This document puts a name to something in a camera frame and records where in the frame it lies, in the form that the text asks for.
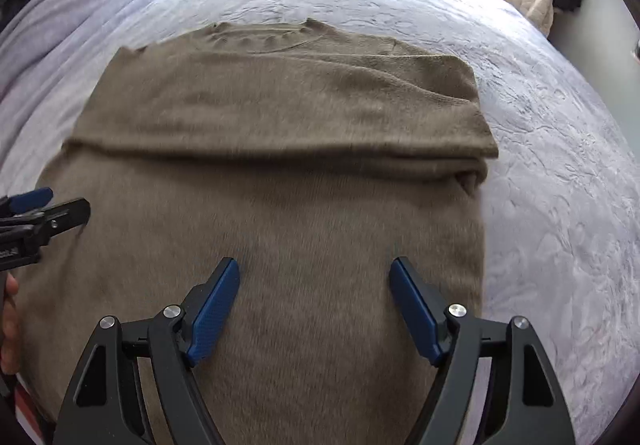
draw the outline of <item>lavender blanket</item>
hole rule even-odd
[[[473,67],[500,147],[482,187],[483,315],[532,320],[591,443],[640,371],[640,173],[599,96],[501,0],[33,0],[0,34],[0,195],[33,187],[119,46],[307,16]]]

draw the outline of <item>blue gripper pad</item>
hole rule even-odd
[[[41,187],[24,194],[9,198],[9,209],[14,214],[24,214],[34,209],[42,209],[53,198],[53,191],[49,187]]]
[[[232,260],[193,322],[191,346],[186,352],[191,367],[213,350],[239,288],[240,271],[238,263]]]
[[[389,287],[418,353],[428,359],[431,365],[439,366],[444,353],[438,344],[436,321],[414,282],[397,259],[391,263]]]

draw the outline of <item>metal screw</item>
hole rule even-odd
[[[466,308],[462,304],[452,304],[449,306],[449,313],[453,317],[464,317],[466,315]]]
[[[513,323],[515,324],[516,328],[520,328],[521,330],[526,330],[529,327],[529,319],[521,315],[514,317]]]
[[[175,304],[167,306],[164,308],[164,311],[162,311],[162,314],[167,317],[167,319],[177,317],[180,314],[180,306],[176,306]]]
[[[102,320],[100,321],[100,328],[102,328],[103,330],[106,330],[107,328],[110,328],[114,324],[116,324],[116,319],[114,319],[110,315],[102,318]]]

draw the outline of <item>white wall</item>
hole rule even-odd
[[[582,0],[556,14],[549,41],[600,94],[640,162],[640,32],[623,0]]]

